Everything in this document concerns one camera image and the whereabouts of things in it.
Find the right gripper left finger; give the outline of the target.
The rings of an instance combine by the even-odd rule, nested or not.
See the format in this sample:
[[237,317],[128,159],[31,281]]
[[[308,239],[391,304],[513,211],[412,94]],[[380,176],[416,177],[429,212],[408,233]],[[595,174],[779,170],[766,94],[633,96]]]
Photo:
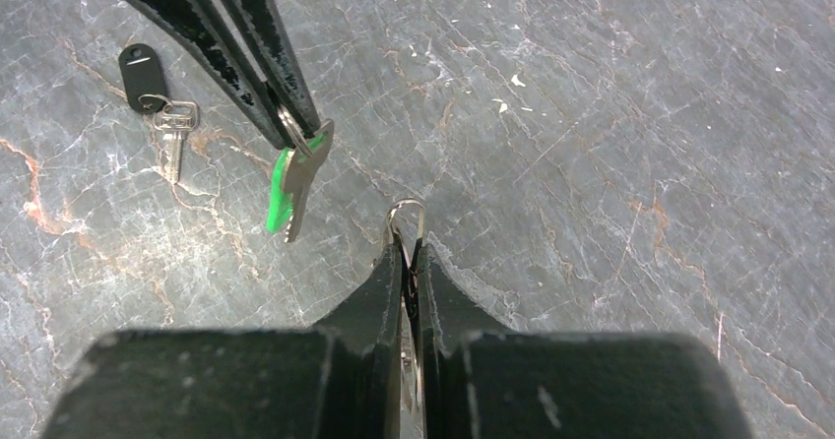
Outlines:
[[404,258],[386,247],[295,330],[122,330],[79,361],[47,438],[396,438]]

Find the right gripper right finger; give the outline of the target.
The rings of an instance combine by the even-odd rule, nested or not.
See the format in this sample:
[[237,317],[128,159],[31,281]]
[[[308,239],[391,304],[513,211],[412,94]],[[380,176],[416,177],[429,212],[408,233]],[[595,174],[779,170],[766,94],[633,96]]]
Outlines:
[[503,326],[431,246],[417,257],[430,438],[747,438],[733,385],[695,337]]

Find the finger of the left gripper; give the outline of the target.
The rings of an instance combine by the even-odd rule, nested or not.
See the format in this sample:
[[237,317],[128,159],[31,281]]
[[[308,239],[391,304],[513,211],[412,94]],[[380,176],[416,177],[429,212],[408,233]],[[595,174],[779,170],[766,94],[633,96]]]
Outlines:
[[273,101],[295,119],[306,138],[321,127],[276,0],[221,0],[264,75]]
[[293,148],[265,78],[222,3],[125,0],[176,40],[276,149]]

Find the keyring with bunch of keys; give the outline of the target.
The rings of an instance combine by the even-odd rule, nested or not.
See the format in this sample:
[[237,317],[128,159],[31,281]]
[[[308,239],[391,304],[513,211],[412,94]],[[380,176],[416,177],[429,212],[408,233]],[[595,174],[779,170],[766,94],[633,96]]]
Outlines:
[[[417,207],[417,236],[413,248],[407,246],[404,232],[395,221],[396,214],[406,206]],[[425,209],[414,198],[401,199],[389,210],[383,225],[382,247],[395,245],[403,259],[401,282],[401,399],[405,409],[414,417],[421,415],[423,403],[422,357],[419,333],[419,302],[417,272],[413,267],[423,242]]]

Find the key with green tag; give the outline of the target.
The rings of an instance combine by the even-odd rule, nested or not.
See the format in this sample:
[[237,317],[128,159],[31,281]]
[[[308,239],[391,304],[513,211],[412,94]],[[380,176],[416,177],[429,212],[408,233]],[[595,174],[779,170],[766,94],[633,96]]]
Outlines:
[[294,242],[301,232],[308,194],[319,168],[329,156],[334,137],[334,121],[326,119],[312,139],[306,139],[292,115],[283,107],[279,118],[288,130],[293,148],[282,150],[271,183],[266,228],[285,230],[285,243]]

